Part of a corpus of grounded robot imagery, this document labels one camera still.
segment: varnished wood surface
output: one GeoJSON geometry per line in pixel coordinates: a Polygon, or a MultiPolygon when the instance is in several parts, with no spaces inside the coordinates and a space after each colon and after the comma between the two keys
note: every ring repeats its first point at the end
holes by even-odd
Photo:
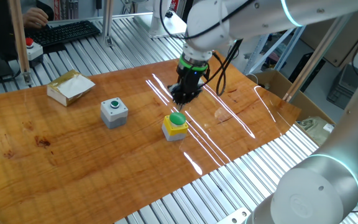
{"type": "Polygon", "coordinates": [[[161,126],[174,105],[165,87],[176,65],[93,76],[96,86],[67,108],[45,86],[0,94],[0,221],[115,222],[279,137],[299,114],[230,66],[226,93],[206,87],[182,111],[187,137],[167,142],[161,126]],[[110,130],[100,103],[115,97],[129,116],[110,130]]]}

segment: metal grating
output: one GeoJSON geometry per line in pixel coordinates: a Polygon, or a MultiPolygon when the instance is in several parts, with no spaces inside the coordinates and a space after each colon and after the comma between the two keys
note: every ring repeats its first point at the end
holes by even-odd
{"type": "MultiPolygon", "coordinates": [[[[317,148],[294,125],[282,137],[116,223],[217,223],[241,207],[252,211],[275,191],[286,171],[317,148]]],[[[358,213],[350,214],[342,224],[358,224],[358,213]]]]}
{"type": "MultiPolygon", "coordinates": [[[[114,46],[105,47],[98,37],[65,44],[66,50],[44,55],[44,62],[31,68],[34,86],[45,85],[75,69],[84,75],[97,75],[178,58],[183,41],[170,37],[150,39],[132,20],[116,16],[112,23],[114,46]]],[[[101,19],[91,19],[101,29],[101,19]]],[[[74,21],[52,22],[59,26],[74,21]]],[[[17,61],[9,62],[14,71],[17,61]]],[[[22,77],[0,83],[0,93],[31,88],[22,77]]],[[[252,211],[272,194],[281,176],[317,149],[298,127],[212,173],[141,208],[119,224],[216,223],[238,208],[252,211]]],[[[358,213],[343,224],[358,224],[358,213]]]]}

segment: person's hand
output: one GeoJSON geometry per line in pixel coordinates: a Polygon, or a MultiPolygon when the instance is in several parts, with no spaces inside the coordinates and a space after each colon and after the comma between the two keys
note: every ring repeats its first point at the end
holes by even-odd
{"type": "Polygon", "coordinates": [[[31,8],[23,14],[23,25],[25,28],[40,29],[48,23],[48,15],[39,8],[31,8]]]}

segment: red button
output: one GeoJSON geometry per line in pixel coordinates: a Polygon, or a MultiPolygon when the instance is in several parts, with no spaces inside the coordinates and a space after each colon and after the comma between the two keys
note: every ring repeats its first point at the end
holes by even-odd
{"type": "Polygon", "coordinates": [[[31,38],[26,38],[25,39],[25,44],[27,45],[27,46],[31,46],[32,45],[32,43],[34,43],[34,40],[33,39],[31,39],[31,38]]]}

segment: small paper box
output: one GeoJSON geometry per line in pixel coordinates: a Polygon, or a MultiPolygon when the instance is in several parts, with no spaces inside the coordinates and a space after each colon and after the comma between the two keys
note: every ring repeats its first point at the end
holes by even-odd
{"type": "Polygon", "coordinates": [[[47,85],[47,95],[68,106],[85,95],[94,83],[76,70],[71,70],[47,85]]]}

